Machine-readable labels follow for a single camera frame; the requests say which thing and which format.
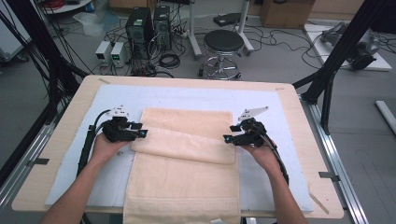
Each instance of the black stool seat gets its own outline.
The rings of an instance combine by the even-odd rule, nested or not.
[[[238,51],[244,47],[244,39],[233,31],[215,30],[207,33],[204,42],[208,47],[216,51]]]

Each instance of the round stool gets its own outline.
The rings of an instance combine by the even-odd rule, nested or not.
[[[211,31],[205,36],[204,45],[207,50],[218,55],[204,63],[207,78],[228,80],[241,77],[236,63],[227,57],[235,54],[240,56],[244,40],[239,34],[228,30]]]

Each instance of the towel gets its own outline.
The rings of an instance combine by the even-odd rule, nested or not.
[[[132,143],[123,222],[239,223],[236,148],[222,139],[232,114],[146,108],[141,122],[148,136]]]

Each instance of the white mat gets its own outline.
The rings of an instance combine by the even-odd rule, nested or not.
[[[297,203],[303,211],[313,211],[313,204],[276,92],[122,85],[103,85],[96,93],[92,105],[78,129],[76,138],[64,156],[46,204],[53,204],[74,181],[88,126],[94,123],[100,112],[119,105],[123,105],[129,112],[129,121],[139,121],[143,109],[151,106],[232,111],[234,124],[237,123],[237,118],[244,109],[269,106],[270,109],[257,116],[256,120],[265,125],[269,136],[278,145],[279,154],[290,175],[290,189]],[[108,119],[110,117],[102,116],[99,123]],[[123,207],[127,180],[132,167],[131,161],[134,158],[134,153],[129,150],[129,147],[122,148],[121,153],[104,167],[95,182],[88,205]],[[241,209],[274,211],[268,176],[246,151],[239,148],[238,153],[241,174]]]
[[[312,25],[306,24],[305,25],[306,34],[308,35],[311,43],[315,41],[315,39],[321,35],[322,31],[332,29],[333,26],[322,26],[322,25]],[[320,56],[320,61],[322,63],[326,62],[327,58],[329,58],[330,53],[332,52],[333,46],[331,43],[323,43],[320,41],[320,37],[314,43],[314,49],[318,56]],[[370,63],[366,68],[363,70],[370,70],[370,71],[389,71],[392,69],[390,65],[378,54],[375,53],[373,57],[376,58],[376,61]],[[341,68],[352,69],[348,62],[344,62]]]

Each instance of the forearm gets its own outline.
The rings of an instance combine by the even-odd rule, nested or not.
[[[88,162],[75,182],[44,215],[41,223],[79,223],[100,168],[100,164]]]
[[[280,171],[268,175],[274,195],[277,223],[307,223]]]

